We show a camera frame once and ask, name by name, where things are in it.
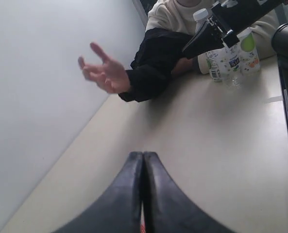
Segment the person's open hand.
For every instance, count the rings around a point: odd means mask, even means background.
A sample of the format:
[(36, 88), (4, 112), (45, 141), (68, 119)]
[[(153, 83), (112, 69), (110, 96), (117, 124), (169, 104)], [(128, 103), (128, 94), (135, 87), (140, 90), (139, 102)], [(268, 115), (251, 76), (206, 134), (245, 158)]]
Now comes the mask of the person's open hand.
[(131, 84), (124, 66), (108, 56), (98, 44), (92, 42), (90, 48), (102, 60), (102, 64), (88, 64), (83, 57), (79, 57), (78, 65), (84, 78), (108, 94), (128, 92)]

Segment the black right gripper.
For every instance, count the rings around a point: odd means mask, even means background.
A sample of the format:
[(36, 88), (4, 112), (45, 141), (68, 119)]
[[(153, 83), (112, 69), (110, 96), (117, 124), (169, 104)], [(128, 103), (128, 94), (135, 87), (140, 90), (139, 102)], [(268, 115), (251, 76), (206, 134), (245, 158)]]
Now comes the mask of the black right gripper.
[(238, 42), (237, 35), (261, 19), (285, 0), (232, 0), (212, 5), (212, 16), (197, 30), (182, 52), (188, 58)]

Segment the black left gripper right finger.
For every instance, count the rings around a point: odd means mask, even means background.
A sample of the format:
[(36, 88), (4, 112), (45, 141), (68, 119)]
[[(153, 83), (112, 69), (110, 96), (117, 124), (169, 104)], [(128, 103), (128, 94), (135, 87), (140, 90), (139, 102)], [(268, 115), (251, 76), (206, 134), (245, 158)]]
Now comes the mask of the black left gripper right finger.
[(158, 154), (143, 154), (143, 208), (148, 233), (230, 233), (175, 183)]

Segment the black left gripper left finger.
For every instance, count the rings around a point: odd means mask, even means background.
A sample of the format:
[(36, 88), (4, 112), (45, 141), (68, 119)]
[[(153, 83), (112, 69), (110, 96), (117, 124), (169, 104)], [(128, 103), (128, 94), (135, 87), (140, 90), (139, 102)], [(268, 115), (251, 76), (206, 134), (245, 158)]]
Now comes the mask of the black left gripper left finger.
[(85, 211), (56, 233), (139, 233), (143, 154), (131, 152), (113, 182)]

